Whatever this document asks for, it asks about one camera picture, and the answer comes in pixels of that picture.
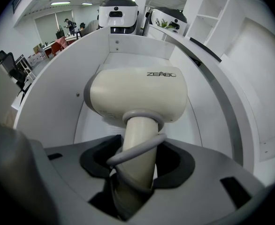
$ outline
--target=floor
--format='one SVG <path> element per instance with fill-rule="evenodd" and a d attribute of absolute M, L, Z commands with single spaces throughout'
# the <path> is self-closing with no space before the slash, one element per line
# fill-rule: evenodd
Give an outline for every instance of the floor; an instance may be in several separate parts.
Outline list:
<path fill-rule="evenodd" d="M 45 60 L 39 62 L 38 64 L 36 64 L 34 66 L 32 66 L 33 74 L 37 77 L 40 74 L 40 72 L 44 69 L 44 67 L 52 59 L 53 59 L 53 57 L 46 58 Z M 25 86 L 23 88 L 24 90 L 33 82 L 29 76 L 27 78 L 29 79 L 29 81 L 27 81 L 25 83 Z M 9 128 L 13 127 L 17 111 L 19 110 L 19 107 L 21 105 L 22 96 L 23 96 L 23 92 L 20 92 L 19 95 L 15 98 L 14 102 L 12 103 L 10 110 L 8 111 L 5 125 Z"/>

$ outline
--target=person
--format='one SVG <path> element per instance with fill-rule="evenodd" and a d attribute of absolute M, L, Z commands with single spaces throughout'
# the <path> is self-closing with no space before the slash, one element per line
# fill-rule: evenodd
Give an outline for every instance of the person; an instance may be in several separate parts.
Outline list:
<path fill-rule="evenodd" d="M 68 18 L 64 20 L 65 23 L 67 23 L 67 26 L 64 26 L 64 28 L 68 28 L 70 30 L 70 34 L 74 35 L 74 27 L 72 21 L 70 21 Z"/>

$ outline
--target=fluorescent light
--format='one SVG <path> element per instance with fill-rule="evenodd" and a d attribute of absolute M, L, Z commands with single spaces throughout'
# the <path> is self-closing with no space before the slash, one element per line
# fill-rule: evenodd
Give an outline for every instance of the fluorescent light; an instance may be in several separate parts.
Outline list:
<path fill-rule="evenodd" d="M 51 5 L 62 5 L 62 4 L 69 4 L 71 2 L 53 2 Z"/>

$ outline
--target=black chair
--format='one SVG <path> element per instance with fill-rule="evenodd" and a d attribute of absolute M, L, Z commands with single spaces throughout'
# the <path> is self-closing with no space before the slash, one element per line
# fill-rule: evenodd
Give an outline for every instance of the black chair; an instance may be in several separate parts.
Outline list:
<path fill-rule="evenodd" d="M 3 67 L 6 69 L 10 77 L 13 77 L 14 79 L 16 79 L 17 81 L 16 84 L 21 89 L 20 92 L 23 92 L 22 100 L 20 102 L 21 104 L 25 97 L 26 92 L 31 86 L 31 84 L 29 84 L 29 86 L 25 90 L 23 89 L 25 86 L 25 83 L 28 81 L 28 79 L 26 79 L 27 74 L 17 68 L 15 64 L 15 59 L 11 52 L 6 54 L 3 51 L 0 51 L 0 65 L 3 65 Z"/>

